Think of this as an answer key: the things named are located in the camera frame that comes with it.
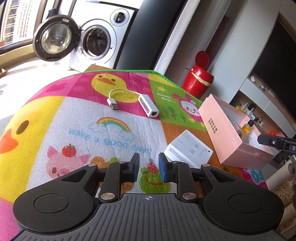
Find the colorful tablecloth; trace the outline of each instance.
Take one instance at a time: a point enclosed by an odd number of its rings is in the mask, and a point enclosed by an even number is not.
[[[159,116],[148,118],[138,95],[127,91],[112,94],[119,107],[112,110],[107,97],[115,88],[149,95]],[[200,105],[154,71],[85,72],[40,90],[0,137],[0,240],[19,232],[12,206],[21,193],[89,163],[108,167],[138,152],[138,181],[123,184],[122,191],[176,192],[176,184],[160,179],[158,154],[186,129],[214,151]],[[209,163],[266,188],[260,171],[220,165],[215,151]]]

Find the washing machine door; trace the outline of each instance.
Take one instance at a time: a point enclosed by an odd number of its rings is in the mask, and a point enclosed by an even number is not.
[[[55,15],[41,23],[33,37],[35,54],[45,61],[57,61],[68,55],[77,45],[79,29],[66,15]]]

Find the red trash can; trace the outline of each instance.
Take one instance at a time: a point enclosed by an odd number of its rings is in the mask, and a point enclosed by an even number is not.
[[[209,63],[209,56],[205,51],[196,54],[195,63],[196,65],[189,70],[182,89],[199,99],[212,84],[214,76],[204,70]]]

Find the washing machine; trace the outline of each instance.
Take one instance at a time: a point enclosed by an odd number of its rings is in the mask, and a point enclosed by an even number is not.
[[[135,10],[101,1],[76,1],[71,17],[55,15],[38,26],[33,49],[46,61],[70,54],[69,67],[79,72],[91,64],[113,69]]]

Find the ribbed gray surface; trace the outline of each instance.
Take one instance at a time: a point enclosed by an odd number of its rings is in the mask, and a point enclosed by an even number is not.
[[[66,234],[39,235],[28,231],[16,241],[283,241],[276,232],[243,236],[212,225],[195,204],[178,201],[173,194],[124,194],[102,204],[87,224]]]

